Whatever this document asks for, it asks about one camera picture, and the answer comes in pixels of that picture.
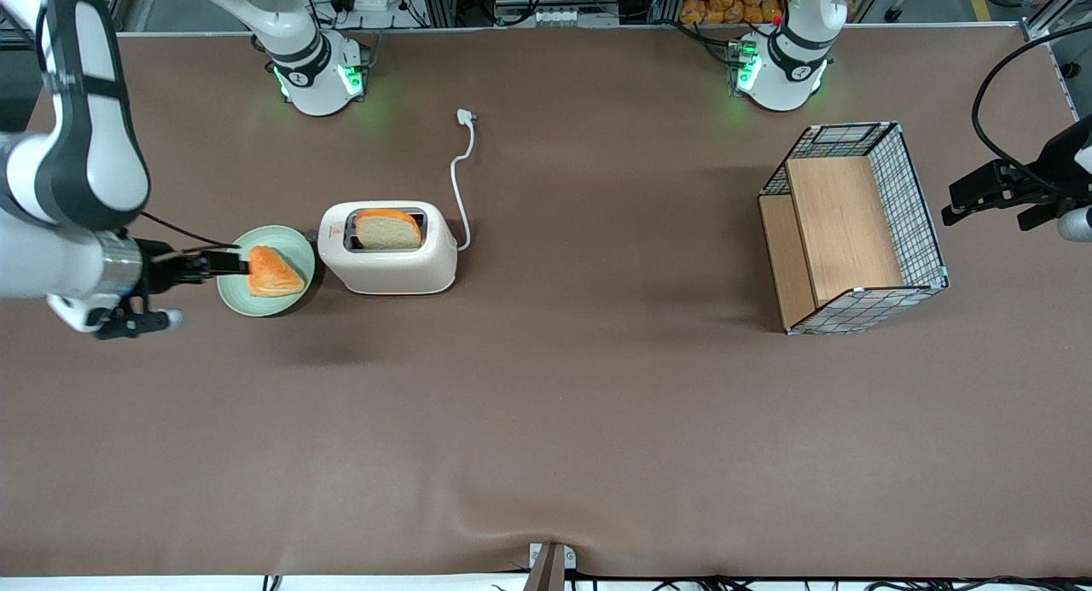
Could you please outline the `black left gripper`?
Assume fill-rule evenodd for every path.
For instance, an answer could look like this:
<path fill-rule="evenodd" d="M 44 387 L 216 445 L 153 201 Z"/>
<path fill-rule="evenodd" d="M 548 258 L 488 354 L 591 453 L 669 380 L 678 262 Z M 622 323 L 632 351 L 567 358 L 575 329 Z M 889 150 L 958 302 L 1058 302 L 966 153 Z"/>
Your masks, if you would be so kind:
<path fill-rule="evenodd" d="M 1035 159 L 1035 174 L 1053 188 L 1053 194 L 1072 200 L 1075 206 L 1089 206 L 1089 133 L 1091 117 L 1069 125 L 1041 149 Z M 950 203 L 941 211 L 943 226 L 953 226 L 980 211 L 1001 210 L 1030 204 L 1040 198 L 1040 187 L 1022 172 L 992 159 L 975 172 L 970 172 L 948 187 Z M 1021 232 L 1060 218 L 1067 211 L 1067 201 L 1033 204 L 1018 216 Z"/>

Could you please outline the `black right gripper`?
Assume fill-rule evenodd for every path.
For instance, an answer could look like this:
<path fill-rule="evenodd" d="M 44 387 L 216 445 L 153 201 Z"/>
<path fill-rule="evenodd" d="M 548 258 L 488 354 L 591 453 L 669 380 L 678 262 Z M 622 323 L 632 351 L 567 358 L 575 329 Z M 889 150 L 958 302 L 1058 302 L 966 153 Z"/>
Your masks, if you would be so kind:
<path fill-rule="evenodd" d="M 176 250 L 163 241 L 134 239 L 140 250 L 142 272 L 134 284 L 134 295 L 164 294 L 179 285 L 200 285 L 209 276 L 250 273 L 249 263 L 233 249 Z M 203 256 L 204 267 L 199 265 Z"/>

